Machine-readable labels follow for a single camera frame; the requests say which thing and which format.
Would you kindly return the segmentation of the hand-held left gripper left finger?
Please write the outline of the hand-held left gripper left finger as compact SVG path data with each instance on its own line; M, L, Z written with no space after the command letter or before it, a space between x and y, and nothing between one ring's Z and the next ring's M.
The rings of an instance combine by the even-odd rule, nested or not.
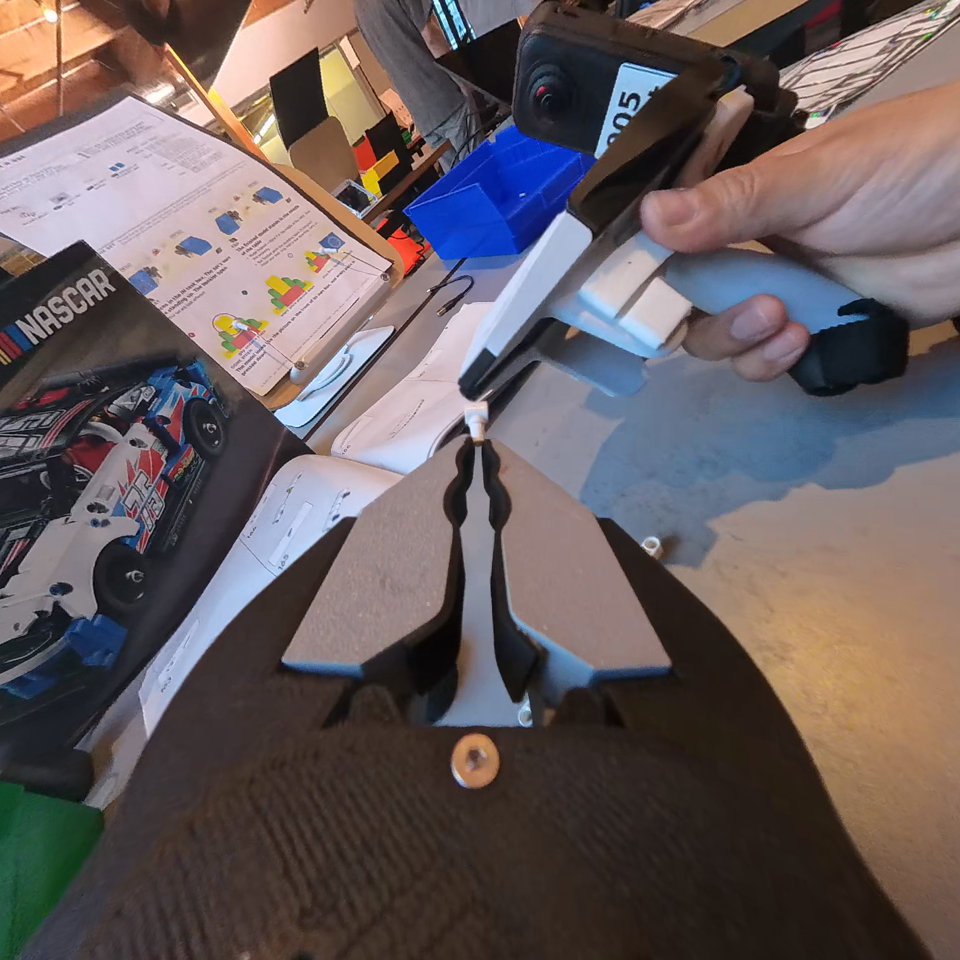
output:
M300 673L427 695L456 666L474 442L450 443L354 518L282 654Z

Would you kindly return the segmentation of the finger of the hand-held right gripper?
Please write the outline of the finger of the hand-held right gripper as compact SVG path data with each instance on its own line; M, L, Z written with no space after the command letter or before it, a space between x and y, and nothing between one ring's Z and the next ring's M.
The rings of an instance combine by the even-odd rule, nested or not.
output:
M644 358L555 318L536 348L542 362L612 398L633 396L646 381Z
M462 395L487 400L531 365L546 364L537 342L547 319L646 362L671 354L694 311L666 282L671 257L640 232L634 212L598 237L561 212L480 321L462 364Z

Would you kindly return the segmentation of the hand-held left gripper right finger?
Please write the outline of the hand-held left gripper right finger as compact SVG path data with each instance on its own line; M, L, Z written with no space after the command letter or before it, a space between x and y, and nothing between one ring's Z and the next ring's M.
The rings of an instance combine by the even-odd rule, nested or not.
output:
M672 661L598 518L508 446L481 447L493 647L510 700L660 677Z

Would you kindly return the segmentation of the grey desk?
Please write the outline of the grey desk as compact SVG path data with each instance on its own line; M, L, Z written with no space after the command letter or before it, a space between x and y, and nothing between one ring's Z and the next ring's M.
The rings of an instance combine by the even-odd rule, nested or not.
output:
M91 873L77 958L958 958L958 334L812 400L678 358L622 493L676 673L459 736L280 669L331 547L175 696Z

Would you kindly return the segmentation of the person's right hand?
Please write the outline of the person's right hand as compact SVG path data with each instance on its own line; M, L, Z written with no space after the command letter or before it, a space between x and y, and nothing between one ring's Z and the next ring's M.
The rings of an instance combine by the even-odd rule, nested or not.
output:
M913 329L957 319L959 83L858 109L694 186L653 192L639 218L683 254L758 241Z

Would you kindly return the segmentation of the blue storage bin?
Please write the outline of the blue storage bin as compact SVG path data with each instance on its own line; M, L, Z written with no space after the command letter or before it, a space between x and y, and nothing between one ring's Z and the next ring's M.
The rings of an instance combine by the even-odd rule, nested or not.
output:
M518 255L550 226L594 162L506 126L404 211L443 260Z

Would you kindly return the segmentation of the open instruction booklet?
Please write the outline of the open instruction booklet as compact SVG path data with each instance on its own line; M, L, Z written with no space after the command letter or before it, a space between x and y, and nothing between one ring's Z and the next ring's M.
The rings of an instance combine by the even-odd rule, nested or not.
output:
M457 385L493 304L461 306L419 363L346 426L330 452L285 463L198 601L147 669L139 689L150 736L211 643L253 599L339 522L437 451L462 440L467 402Z

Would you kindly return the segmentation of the orange bag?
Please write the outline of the orange bag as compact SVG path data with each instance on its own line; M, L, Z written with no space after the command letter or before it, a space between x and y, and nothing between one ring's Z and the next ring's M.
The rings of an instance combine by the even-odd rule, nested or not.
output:
M428 256L429 244L402 215L384 216L376 224L376 232L399 254L405 274L416 270Z

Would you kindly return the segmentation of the white tray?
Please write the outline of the white tray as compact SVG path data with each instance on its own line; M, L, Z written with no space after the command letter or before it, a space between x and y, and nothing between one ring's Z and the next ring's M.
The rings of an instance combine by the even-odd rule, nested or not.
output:
M394 333L393 326L358 331L294 400L275 411L276 418L290 429L309 425L359 378Z

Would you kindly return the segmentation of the printed sticker sheet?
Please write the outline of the printed sticker sheet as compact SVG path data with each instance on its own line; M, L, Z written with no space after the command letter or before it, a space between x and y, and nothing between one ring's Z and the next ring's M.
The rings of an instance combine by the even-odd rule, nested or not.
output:
M958 24L957 1L919 3L787 67L780 87L794 93L811 129L841 114L883 79Z

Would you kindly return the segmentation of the race car print box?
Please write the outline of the race car print box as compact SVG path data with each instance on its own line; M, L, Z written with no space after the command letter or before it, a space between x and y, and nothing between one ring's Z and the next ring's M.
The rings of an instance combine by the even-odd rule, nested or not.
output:
M85 735L309 450L85 242L1 307L7 764Z

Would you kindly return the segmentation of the black upright panel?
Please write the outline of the black upright panel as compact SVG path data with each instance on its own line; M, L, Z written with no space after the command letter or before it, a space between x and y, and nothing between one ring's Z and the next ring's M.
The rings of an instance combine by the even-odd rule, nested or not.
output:
M306 137L330 117L315 47L270 76L270 97L284 147Z

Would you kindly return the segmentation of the green storage bin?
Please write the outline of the green storage bin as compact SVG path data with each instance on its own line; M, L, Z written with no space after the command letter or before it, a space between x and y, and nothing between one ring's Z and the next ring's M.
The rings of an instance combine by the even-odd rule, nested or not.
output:
M18 957L95 848L102 812L1 783L1 957Z

